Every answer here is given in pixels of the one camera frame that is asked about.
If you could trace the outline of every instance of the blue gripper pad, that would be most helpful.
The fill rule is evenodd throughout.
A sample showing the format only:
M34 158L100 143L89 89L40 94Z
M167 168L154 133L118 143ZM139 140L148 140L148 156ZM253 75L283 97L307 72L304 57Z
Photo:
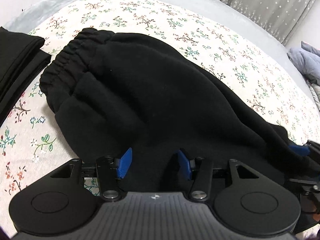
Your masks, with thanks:
M308 156L310 154L308 146L289 145L289 148L300 156Z
M127 174L127 171L132 162L132 149L129 148L119 161L119 167L117 168L118 179L123 179Z
M180 164L180 169L182 171L182 174L185 176L186 179L192 180L192 171L190 167L190 161L181 150L178 150L177 154L178 154L178 162Z

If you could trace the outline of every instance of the gray ribbed panel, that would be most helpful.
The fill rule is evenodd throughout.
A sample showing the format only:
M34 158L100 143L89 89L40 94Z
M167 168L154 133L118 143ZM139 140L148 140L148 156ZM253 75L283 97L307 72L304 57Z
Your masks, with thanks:
M253 240L218 223L209 208L182 193L128 193L102 205L95 218L73 233L56 237L17 234L14 240ZM285 234L269 240L293 240Z

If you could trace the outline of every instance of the floral bedsheet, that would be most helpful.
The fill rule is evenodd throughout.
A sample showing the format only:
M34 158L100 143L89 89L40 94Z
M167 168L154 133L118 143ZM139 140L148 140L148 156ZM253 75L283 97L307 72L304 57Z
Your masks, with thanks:
M320 142L314 102L282 67L252 43L217 22L157 0L78 0L29 34L45 38L52 60L85 27L134 32L158 38L230 87L266 121L282 125L297 144ZM8 214L11 198L71 158L72 152L39 89L40 75L22 94L0 127L0 226L15 229ZM94 138L88 134L88 144ZM98 194L95 180L85 187Z

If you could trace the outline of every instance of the blue pillow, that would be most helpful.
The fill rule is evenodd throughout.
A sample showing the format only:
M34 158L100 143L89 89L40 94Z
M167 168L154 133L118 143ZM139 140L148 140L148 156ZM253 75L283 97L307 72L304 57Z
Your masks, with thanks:
M313 54L316 54L318 57L320 57L320 50L312 47L310 44L305 43L305 42L301 42L301 48L303 48L304 50L311 52Z
M319 56L300 48L290 48L287 55L302 75L313 76L320 85Z

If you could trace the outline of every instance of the folded black clothing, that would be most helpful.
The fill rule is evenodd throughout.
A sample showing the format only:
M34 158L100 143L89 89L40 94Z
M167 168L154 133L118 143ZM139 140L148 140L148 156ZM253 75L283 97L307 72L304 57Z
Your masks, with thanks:
M40 88L84 162L132 147L123 190L180 190L172 162L179 148L221 168L238 159L279 184L285 175L319 171L288 148L283 127L147 35L83 29L44 70Z
M32 80L51 60L44 38L0 27L0 126Z

